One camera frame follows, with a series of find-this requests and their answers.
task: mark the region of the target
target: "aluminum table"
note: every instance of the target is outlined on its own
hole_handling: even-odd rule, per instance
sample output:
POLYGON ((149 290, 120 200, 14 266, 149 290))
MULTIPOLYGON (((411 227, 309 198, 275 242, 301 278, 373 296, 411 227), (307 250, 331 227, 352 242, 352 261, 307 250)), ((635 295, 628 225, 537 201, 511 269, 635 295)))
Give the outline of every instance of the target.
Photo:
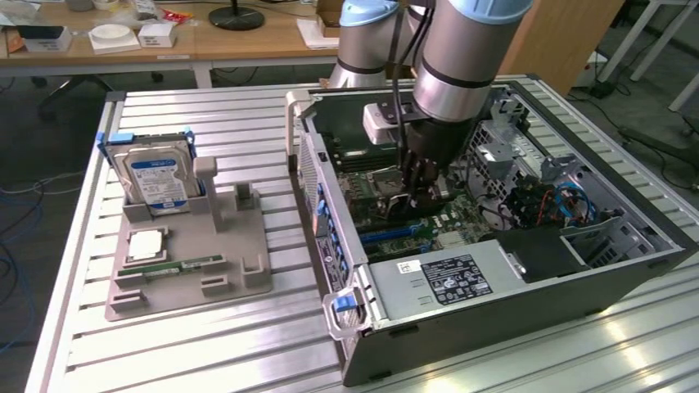
MULTIPOLYGON (((537 80, 515 79, 680 228, 699 214, 537 80)), ((504 341, 380 382, 345 388, 327 334, 287 172, 287 91, 313 84, 128 93, 105 104, 100 130, 196 133, 216 156, 220 189, 251 181, 275 289, 245 299, 105 321, 122 189, 93 150, 26 391, 465 392, 688 391, 699 387, 699 260, 647 282, 603 313, 504 341)), ((536 120, 553 155, 564 142, 536 120)))

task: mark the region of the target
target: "power supply label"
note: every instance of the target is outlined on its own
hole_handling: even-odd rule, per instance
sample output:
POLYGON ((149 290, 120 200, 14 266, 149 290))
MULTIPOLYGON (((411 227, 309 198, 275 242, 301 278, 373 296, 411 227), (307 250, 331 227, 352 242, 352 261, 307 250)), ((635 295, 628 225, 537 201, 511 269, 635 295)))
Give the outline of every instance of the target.
POLYGON ((421 268, 440 305, 492 293, 471 255, 429 262, 421 268))

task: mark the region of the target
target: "chair wheel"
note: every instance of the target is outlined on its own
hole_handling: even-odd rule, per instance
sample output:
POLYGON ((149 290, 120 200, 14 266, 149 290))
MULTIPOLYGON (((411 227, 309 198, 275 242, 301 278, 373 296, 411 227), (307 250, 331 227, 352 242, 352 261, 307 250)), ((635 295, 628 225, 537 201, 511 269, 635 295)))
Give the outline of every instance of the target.
POLYGON ((32 77, 32 83, 33 83, 33 86, 37 88, 44 88, 45 85, 48 84, 48 82, 45 81, 45 78, 40 78, 37 76, 32 77))
POLYGON ((56 112, 42 112, 38 111, 38 118, 44 122, 56 120, 56 112))

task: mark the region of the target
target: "floor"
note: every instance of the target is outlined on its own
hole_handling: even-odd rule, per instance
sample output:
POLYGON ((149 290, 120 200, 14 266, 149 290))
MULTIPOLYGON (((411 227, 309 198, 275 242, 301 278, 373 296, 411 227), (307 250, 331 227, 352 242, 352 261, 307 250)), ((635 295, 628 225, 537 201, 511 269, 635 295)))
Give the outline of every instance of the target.
MULTIPOLYGON (((600 44, 600 50, 613 53, 627 32, 628 26, 609 30, 600 44)), ((649 40, 652 36, 641 36, 633 49, 643 48, 649 40)), ((632 52, 625 61, 629 61, 633 55, 632 52)), ((331 65, 260 68, 247 84, 313 82, 319 77, 329 75, 331 68, 331 65)), ((625 77, 620 78, 629 88, 629 97, 615 93, 604 100, 593 100, 593 102, 615 123, 637 128, 681 146, 689 142, 689 138, 680 136, 684 123, 679 115, 669 112, 665 107, 697 70, 699 59, 685 55, 673 47, 667 47, 641 81, 632 83, 625 77)), ((219 73, 216 85, 239 84, 249 78, 252 72, 253 69, 245 68, 232 73, 219 73)), ((122 91, 196 87, 193 75, 188 71, 165 72, 164 76, 165 80, 160 84, 152 82, 148 73, 106 75, 105 81, 116 90, 122 91)), ((64 78, 49 78, 48 80, 46 88, 36 88, 29 79, 17 79, 12 89, 0 93, 0 120, 2 121, 0 186, 9 189, 25 187, 26 181, 64 172, 80 171, 88 162, 104 93, 92 85, 80 86, 78 90, 60 101, 60 106, 56 107, 57 120, 53 123, 41 123, 36 117, 34 105, 50 88, 64 81, 64 78)), ((0 86, 6 85, 8 82, 8 79, 0 80, 0 86)), ((584 92, 577 91, 573 94, 577 97, 585 97, 584 92)), ((615 127, 607 122, 597 108, 588 102, 576 102, 575 106, 611 136, 619 138, 615 127)), ((683 111, 687 115, 699 117, 699 97, 692 97, 683 111)), ((628 149, 639 160, 659 172, 660 161, 653 153, 637 145, 629 145, 628 149)), ((672 159, 668 159, 668 163, 667 176, 676 182, 689 183, 693 180, 689 175, 691 170, 672 159)), ((45 190, 53 192, 69 189, 80 185, 80 181, 80 176, 60 179, 49 183, 45 190)), ((677 191, 695 206, 699 206, 699 196, 684 190, 677 191)), ((30 204, 36 201, 36 197, 37 195, 29 192, 21 194, 14 201, 30 204)), ((76 198, 77 192, 45 196, 41 201, 42 219, 36 229, 16 242, 8 244, 13 257, 26 274, 36 317, 17 345, 0 352, 1 392, 22 391, 24 388, 76 198)), ((28 206, 10 205, 6 201, 0 201, 0 223, 2 223, 0 227, 4 228, 13 222, 24 214, 26 208, 28 206)), ((6 280, 0 279, 0 294, 5 292, 5 285, 6 280)), ((0 348, 17 336, 26 322, 30 321, 29 310, 26 297, 21 291, 16 291, 9 301, 0 306, 0 348)))

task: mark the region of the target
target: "robotic arm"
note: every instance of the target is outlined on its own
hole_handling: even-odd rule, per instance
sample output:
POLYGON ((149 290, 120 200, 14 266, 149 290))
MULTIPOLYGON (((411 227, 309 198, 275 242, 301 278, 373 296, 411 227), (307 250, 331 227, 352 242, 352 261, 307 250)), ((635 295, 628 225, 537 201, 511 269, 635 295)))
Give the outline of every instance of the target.
POLYGON ((417 74, 408 102, 396 96, 399 105, 372 104, 364 109, 372 141, 392 135, 397 142, 403 186, 413 204, 471 139, 491 82, 532 2, 433 0, 427 7, 411 6, 400 12, 395 2, 345 0, 329 87, 383 85, 385 61, 411 64, 417 74))

